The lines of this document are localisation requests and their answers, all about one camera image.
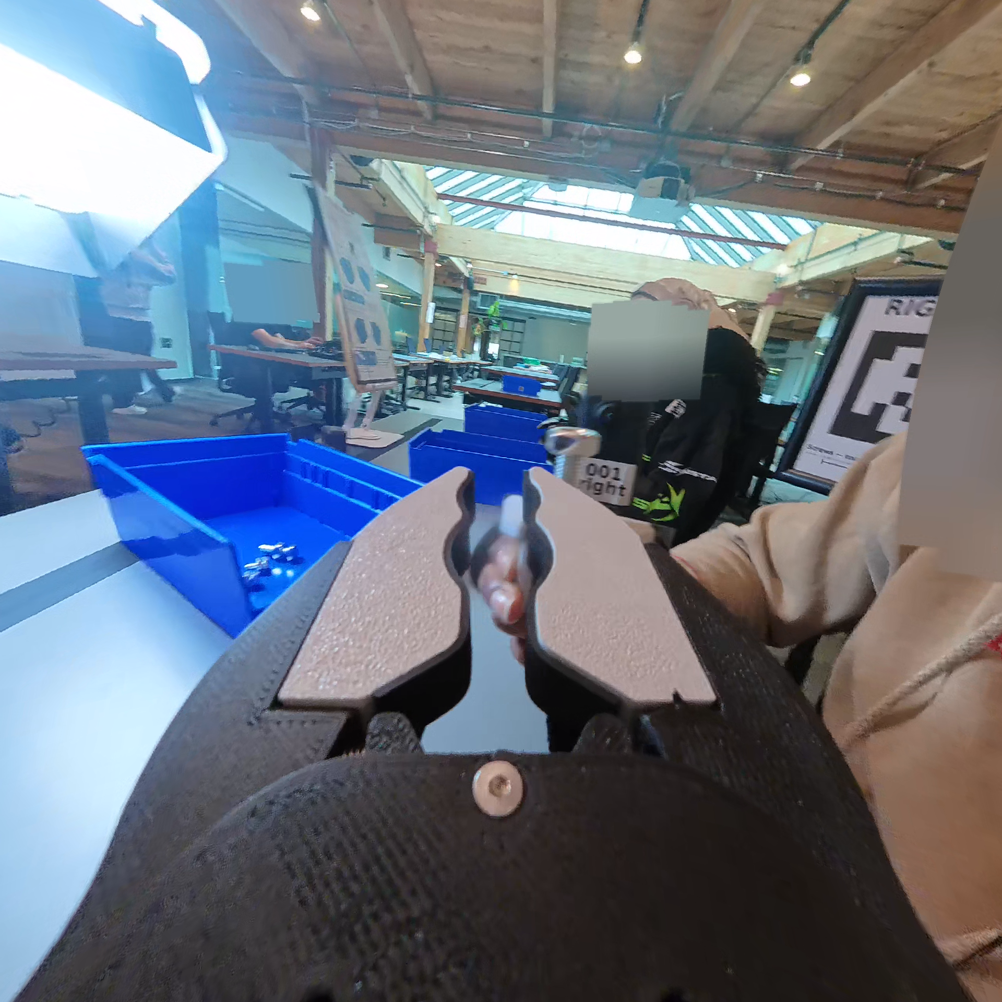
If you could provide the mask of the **ceiling projector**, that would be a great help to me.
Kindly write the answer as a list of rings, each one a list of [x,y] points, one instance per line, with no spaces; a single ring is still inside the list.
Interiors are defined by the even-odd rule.
[[[628,215],[641,221],[676,224],[688,212],[693,194],[690,168],[658,160],[637,182]]]

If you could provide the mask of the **beige hoodie drawstring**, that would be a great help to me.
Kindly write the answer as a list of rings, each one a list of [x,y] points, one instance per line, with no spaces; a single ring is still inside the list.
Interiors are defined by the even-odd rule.
[[[841,750],[847,750],[872,734],[881,721],[893,715],[896,708],[904,701],[920,693],[922,689],[938,678],[945,677],[972,658],[977,658],[987,650],[990,643],[997,640],[1001,634],[1001,613],[996,613],[984,624],[969,633],[957,645],[954,645],[940,658],[927,663],[917,672],[910,675],[903,683],[893,688],[861,717],[845,727],[837,738]]]

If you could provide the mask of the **person's right hand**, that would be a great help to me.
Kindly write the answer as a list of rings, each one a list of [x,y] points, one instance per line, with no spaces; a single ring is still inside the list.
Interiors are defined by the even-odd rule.
[[[523,541],[498,527],[488,530],[473,553],[471,582],[486,604],[494,625],[510,640],[513,657],[525,663],[528,565]]]

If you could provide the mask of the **cardboard sign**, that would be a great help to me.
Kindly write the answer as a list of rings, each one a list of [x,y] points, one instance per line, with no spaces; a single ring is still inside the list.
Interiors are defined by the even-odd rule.
[[[384,438],[396,442],[398,434],[371,429],[383,396],[398,385],[398,373],[377,270],[360,218],[317,186],[311,196],[335,276],[332,306],[344,369],[355,391],[344,419],[344,435],[365,448],[376,448]]]

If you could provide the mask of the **studio softbox light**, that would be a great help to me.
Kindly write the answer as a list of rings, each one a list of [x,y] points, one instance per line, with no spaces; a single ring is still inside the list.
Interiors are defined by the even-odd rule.
[[[1,3],[1,259],[96,278],[228,156],[206,45],[157,2]]]

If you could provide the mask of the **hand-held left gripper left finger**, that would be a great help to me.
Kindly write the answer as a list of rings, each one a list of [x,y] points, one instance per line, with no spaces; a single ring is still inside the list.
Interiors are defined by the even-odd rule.
[[[295,710],[435,721],[471,678],[474,475],[456,467],[357,533],[278,692]]]

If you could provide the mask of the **wooden desk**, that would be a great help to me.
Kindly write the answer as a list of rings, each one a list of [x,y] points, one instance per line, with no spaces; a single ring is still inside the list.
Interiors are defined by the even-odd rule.
[[[218,387],[250,399],[254,403],[213,417],[211,426],[225,417],[248,416],[261,431],[271,433],[277,416],[273,399],[279,393],[275,382],[289,389],[321,387],[317,405],[323,424],[340,427],[344,422],[344,383],[348,379],[344,360],[324,350],[270,350],[262,347],[213,344],[210,352],[218,360]]]
[[[176,369],[169,359],[137,356],[85,345],[66,351],[16,350],[1,353],[2,404],[24,400],[77,401],[78,425],[85,446],[110,442],[100,382],[109,373]]]

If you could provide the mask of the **person's right forearm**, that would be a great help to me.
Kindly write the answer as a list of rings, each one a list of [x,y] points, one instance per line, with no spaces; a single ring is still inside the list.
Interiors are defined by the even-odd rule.
[[[798,645],[870,617],[889,634],[907,603],[898,509],[906,434],[870,449],[819,502],[760,508],[745,525],[722,525],[675,546],[672,558],[773,647]]]

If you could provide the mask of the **person's beige hoodie torso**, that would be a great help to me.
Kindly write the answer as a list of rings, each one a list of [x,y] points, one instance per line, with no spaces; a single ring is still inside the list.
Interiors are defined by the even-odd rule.
[[[1000,613],[1000,584],[949,572],[938,551],[897,533],[900,568],[881,597],[895,589],[905,622],[889,634],[870,617],[855,624],[824,712],[836,740]],[[1000,1000],[1000,732],[999,637],[842,750],[915,911],[975,1000]]]

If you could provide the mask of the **cluster of bolts with nuts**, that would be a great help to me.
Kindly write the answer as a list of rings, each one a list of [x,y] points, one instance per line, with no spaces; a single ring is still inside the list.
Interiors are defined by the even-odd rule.
[[[260,544],[253,559],[242,566],[244,588],[249,592],[257,592],[272,584],[287,585],[304,562],[304,555],[298,545],[281,541]]]

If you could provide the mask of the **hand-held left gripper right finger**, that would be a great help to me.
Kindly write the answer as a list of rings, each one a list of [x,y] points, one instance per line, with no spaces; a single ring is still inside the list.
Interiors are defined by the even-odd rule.
[[[526,473],[530,585],[525,681],[554,736],[597,714],[627,723],[663,708],[716,708],[719,695],[631,523],[541,469]]]

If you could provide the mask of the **black white banner stand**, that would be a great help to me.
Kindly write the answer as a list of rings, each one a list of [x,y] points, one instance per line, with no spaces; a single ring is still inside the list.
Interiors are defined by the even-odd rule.
[[[828,494],[875,445],[908,430],[942,278],[853,282],[776,477]]]

